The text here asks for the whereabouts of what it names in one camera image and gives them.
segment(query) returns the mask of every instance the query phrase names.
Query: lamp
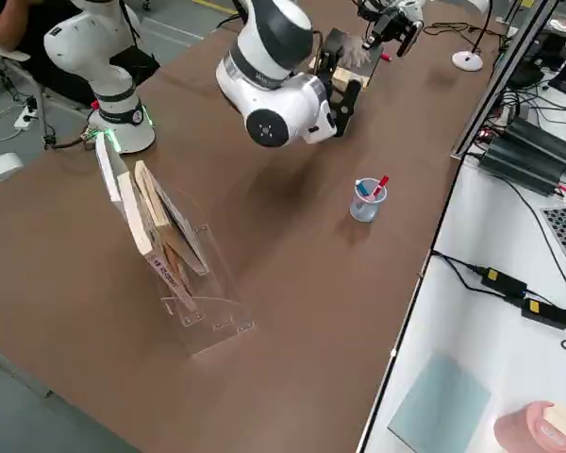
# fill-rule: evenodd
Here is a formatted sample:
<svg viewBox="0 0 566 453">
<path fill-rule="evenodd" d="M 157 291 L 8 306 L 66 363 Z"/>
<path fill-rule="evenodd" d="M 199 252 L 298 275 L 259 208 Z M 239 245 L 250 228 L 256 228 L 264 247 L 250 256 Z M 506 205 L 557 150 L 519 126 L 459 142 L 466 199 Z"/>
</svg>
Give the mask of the lamp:
<svg viewBox="0 0 566 453">
<path fill-rule="evenodd" d="M 459 69 L 463 71 L 480 71 L 484 63 L 482 58 L 476 53 L 478 50 L 478 45 L 482 41 L 485 33 L 487 32 L 487 27 L 489 26 L 489 22 L 491 21 L 492 16 L 492 1 L 491 0 L 468 0 L 471 4 L 473 4 L 482 14 L 487 12 L 487 20 L 482 27 L 482 31 L 478 36 L 478 39 L 474 43 L 474 48 L 469 50 L 463 50 L 461 52 L 457 52 L 453 55 L 453 64 L 457 66 Z"/>
</svg>

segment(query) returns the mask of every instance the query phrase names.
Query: white lamp base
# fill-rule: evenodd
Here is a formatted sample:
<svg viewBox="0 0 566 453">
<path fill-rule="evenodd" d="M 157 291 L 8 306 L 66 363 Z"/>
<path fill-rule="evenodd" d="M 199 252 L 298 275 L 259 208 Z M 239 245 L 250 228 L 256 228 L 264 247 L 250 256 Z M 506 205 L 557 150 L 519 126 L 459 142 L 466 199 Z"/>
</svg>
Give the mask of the white lamp base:
<svg viewBox="0 0 566 453">
<path fill-rule="evenodd" d="M 453 64 L 463 71 L 470 72 L 480 71 L 482 66 L 484 66 L 484 62 L 479 55 L 467 50 L 453 55 Z"/>
</svg>

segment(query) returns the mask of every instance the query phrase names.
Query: white desk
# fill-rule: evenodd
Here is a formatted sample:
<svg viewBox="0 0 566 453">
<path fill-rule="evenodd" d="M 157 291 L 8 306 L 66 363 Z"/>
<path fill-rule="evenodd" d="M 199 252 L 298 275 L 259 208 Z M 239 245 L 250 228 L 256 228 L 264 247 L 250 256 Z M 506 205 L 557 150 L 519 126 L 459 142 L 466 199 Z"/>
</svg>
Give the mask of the white desk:
<svg viewBox="0 0 566 453">
<path fill-rule="evenodd" d="M 561 92 L 550 89 L 540 94 L 566 106 Z M 566 121 L 566 112 L 546 110 L 545 114 Z M 541 126 L 566 140 L 566 125 L 541 117 Z M 505 182 L 476 169 L 476 164 L 474 158 L 467 158 L 462 165 L 435 249 L 505 271 L 566 309 L 566 285 L 531 213 Z M 566 203 L 566 198 L 560 201 L 518 189 L 535 210 Z M 564 255 L 551 230 L 544 227 L 566 274 Z M 479 277 L 458 268 L 468 283 L 478 286 Z M 468 451 L 503 451 L 492 431 L 497 417 L 540 399 L 566 405 L 566 351 L 559 345 L 565 339 L 566 331 L 526 320 L 501 299 L 464 289 L 443 260 L 432 258 L 365 451 L 411 451 L 388 430 L 388 424 L 434 351 L 454 358 L 491 392 Z"/>
</svg>

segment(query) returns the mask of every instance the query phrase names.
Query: clear cup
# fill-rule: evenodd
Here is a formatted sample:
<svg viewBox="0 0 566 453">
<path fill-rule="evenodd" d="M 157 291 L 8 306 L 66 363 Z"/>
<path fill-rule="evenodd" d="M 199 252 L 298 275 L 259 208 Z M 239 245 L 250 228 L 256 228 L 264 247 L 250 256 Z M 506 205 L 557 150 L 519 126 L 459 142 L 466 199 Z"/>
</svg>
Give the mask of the clear cup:
<svg viewBox="0 0 566 453">
<path fill-rule="evenodd" d="M 373 193 L 379 181 L 372 177 L 364 177 L 359 180 L 368 193 Z M 377 215 L 379 206 L 388 196 L 388 189 L 384 187 L 375 198 L 371 195 L 362 196 L 355 185 L 355 196 L 350 204 L 350 215 L 359 222 L 372 222 Z"/>
</svg>

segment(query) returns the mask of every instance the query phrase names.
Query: light blue mat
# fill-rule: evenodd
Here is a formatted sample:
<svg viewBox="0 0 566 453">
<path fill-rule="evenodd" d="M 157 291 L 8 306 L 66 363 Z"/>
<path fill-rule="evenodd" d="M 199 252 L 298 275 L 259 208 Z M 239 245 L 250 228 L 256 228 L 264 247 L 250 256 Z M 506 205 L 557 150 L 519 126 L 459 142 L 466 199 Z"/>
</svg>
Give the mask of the light blue mat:
<svg viewBox="0 0 566 453">
<path fill-rule="evenodd" d="M 416 453 L 464 453 L 490 396 L 454 360 L 435 353 L 388 428 Z"/>
</svg>

